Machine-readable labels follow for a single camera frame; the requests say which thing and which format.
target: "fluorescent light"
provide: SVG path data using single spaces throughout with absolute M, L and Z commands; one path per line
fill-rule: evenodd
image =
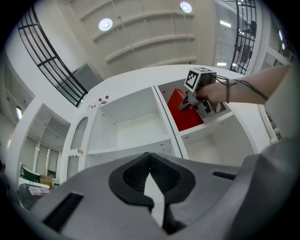
M 217 66 L 226 66 L 226 63 L 225 62 L 218 62 Z
M 185 13 L 190 13 L 192 12 L 192 6 L 188 3 L 188 2 L 181 2 L 180 3 L 180 8 L 182 11 L 184 11 Z
M 280 40 L 282 41 L 282 39 L 283 39 L 283 36 L 282 36 L 282 33 L 281 33 L 281 31 L 279 30 L 279 36 L 280 36 Z
M 222 21 L 222 20 L 220 20 L 220 24 L 222 24 L 222 25 L 224 25 L 224 26 L 226 26 L 226 27 L 228 27 L 228 28 L 231 28 L 231 24 L 226 23 L 226 22 L 224 22 L 224 21 Z
M 102 31 L 107 31 L 113 26 L 113 22 L 109 18 L 102 19 L 99 23 L 99 29 Z
M 19 107 L 16 107 L 15 110 L 16 110 L 16 113 L 17 113 L 17 117 L 20 120 L 22 118 L 22 111 Z

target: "red object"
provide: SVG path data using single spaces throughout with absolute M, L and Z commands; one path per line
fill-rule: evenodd
M 178 110 L 178 106 L 184 97 L 185 95 L 180 89 L 175 89 L 168 102 L 168 107 L 179 131 L 203 124 L 199 113 L 193 106 L 181 111 Z

